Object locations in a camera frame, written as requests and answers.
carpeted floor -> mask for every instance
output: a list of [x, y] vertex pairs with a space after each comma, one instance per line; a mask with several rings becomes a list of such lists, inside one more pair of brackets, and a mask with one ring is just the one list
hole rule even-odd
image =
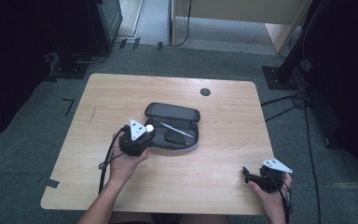
[[[44, 210], [40, 200], [77, 104], [93, 73], [196, 77], [253, 81], [261, 102], [297, 91], [269, 90], [261, 66], [280, 66], [283, 57], [245, 53], [131, 45], [114, 47], [100, 63], [89, 65], [84, 79], [43, 82], [0, 134], [0, 223], [76, 223], [83, 211]], [[74, 105], [67, 113], [70, 101]], [[265, 118], [293, 106], [280, 101], [263, 107]], [[358, 223], [358, 161], [343, 149], [324, 146], [324, 132], [311, 107], [293, 109], [267, 121], [275, 156], [293, 173], [291, 223]], [[316, 193], [312, 162], [317, 177]], [[267, 223], [264, 216], [230, 216], [233, 224]]]

white triangular marker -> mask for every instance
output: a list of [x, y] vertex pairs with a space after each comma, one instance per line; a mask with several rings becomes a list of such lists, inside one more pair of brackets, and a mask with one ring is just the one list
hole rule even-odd
[[278, 171], [286, 172], [289, 174], [291, 174], [293, 172], [292, 169], [285, 166], [283, 163], [281, 163], [277, 159], [269, 160], [269, 161], [262, 161], [261, 163], [273, 170], [278, 170]]
[[130, 119], [130, 125], [131, 125], [131, 139], [132, 139], [132, 141], [135, 141], [142, 134], [144, 134], [146, 132], [146, 127], [144, 125], [140, 124], [135, 119]]

silver pen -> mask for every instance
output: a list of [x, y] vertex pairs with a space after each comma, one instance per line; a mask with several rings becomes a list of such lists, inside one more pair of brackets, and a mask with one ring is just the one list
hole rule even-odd
[[173, 126], [171, 126], [171, 125], [168, 125], [168, 124], [163, 123], [163, 122], [160, 122], [160, 124], [161, 124], [162, 126], [166, 127], [167, 129], [173, 130], [174, 132], [181, 133], [182, 135], [187, 136], [187, 137], [189, 137], [189, 138], [194, 138], [193, 136], [191, 136], [191, 135], [188, 134], [188, 133], [184, 133], [184, 132], [182, 132], [182, 131], [180, 131], [180, 130], [177, 130], [177, 129], [173, 128]]

open black case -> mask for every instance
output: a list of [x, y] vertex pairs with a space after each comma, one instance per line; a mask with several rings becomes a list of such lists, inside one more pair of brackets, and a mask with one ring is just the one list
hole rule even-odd
[[[179, 105], [151, 103], [146, 108], [145, 115], [150, 118], [145, 126], [151, 124], [156, 130], [152, 147], [165, 150], [194, 150], [198, 147], [197, 122], [200, 121], [198, 110]], [[161, 123], [168, 124], [193, 138], [164, 127]]]

black circular grommet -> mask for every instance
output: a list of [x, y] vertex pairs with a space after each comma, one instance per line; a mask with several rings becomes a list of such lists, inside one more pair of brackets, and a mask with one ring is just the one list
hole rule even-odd
[[207, 89], [207, 88], [201, 89], [200, 93], [201, 93], [201, 95], [203, 95], [203, 96], [209, 96], [209, 95], [211, 95], [211, 91], [210, 91], [209, 89]]

